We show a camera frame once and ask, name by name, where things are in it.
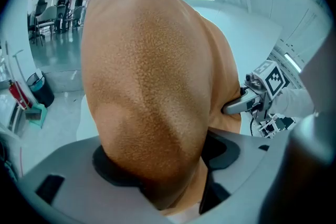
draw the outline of black and white pattern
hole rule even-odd
[[[263,62],[258,68],[256,68],[256,70],[254,70],[255,73],[257,73],[258,75],[260,75],[261,73],[263,73],[272,63],[265,61]]]
[[[272,95],[275,95],[275,93],[281,88],[284,81],[277,67],[274,67],[272,72],[267,76],[266,83]]]

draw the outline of black trash can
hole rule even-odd
[[[53,103],[55,96],[43,72],[42,78],[39,78],[36,73],[32,74],[27,80],[27,84],[39,103],[43,104],[46,108]]]

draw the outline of fire extinguisher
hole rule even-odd
[[[16,102],[21,106],[23,110],[26,110],[28,107],[30,108],[32,107],[33,105],[32,102],[30,102],[29,99],[25,96],[19,83],[10,80],[9,91],[11,92],[12,96],[15,98]]]

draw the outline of fluorescent light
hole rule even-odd
[[[300,73],[301,68],[298,66],[298,64],[291,58],[289,54],[285,54],[286,59],[295,67],[295,69]]]

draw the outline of white column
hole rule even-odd
[[[14,79],[19,82],[26,95],[33,100],[30,91],[25,86],[25,82],[19,73],[16,61],[13,58],[15,53],[19,50],[23,50],[18,54],[17,58],[24,79],[27,80],[35,73],[36,67],[28,39],[27,4],[28,0],[8,0],[0,21],[0,37],[3,51],[5,50],[5,43],[7,42],[8,44],[9,57],[6,63],[10,63]]]

